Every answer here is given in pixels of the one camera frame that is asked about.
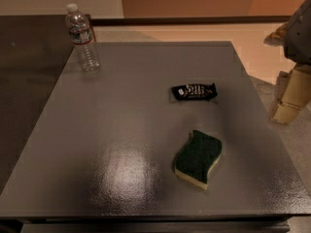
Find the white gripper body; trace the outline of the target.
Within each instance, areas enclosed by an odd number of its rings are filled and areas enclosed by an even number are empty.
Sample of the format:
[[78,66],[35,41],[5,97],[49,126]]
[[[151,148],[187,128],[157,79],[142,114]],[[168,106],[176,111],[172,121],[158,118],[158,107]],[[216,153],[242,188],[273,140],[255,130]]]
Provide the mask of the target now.
[[293,72],[295,74],[305,74],[305,75],[311,75],[311,65],[304,64],[304,63],[296,63]]

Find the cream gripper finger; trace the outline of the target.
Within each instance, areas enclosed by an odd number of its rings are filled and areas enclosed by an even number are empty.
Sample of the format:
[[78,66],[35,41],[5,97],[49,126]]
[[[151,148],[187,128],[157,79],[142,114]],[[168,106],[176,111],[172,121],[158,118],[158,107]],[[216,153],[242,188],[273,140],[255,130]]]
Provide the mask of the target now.
[[286,85],[276,84],[269,113],[271,120],[281,124],[292,123],[311,101],[311,75],[295,74],[293,70],[289,74]]
[[280,71],[276,80],[277,85],[286,85],[288,83],[290,74],[288,72]]

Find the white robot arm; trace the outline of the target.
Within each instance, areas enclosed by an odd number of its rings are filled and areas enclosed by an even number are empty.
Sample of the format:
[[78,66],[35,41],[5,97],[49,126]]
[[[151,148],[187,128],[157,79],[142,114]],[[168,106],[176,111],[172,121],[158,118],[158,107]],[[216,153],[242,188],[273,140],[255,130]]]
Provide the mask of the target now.
[[263,42],[282,47],[285,57],[295,63],[289,73],[279,73],[269,112],[271,120],[290,124],[311,101],[311,0],[305,0],[289,21]]

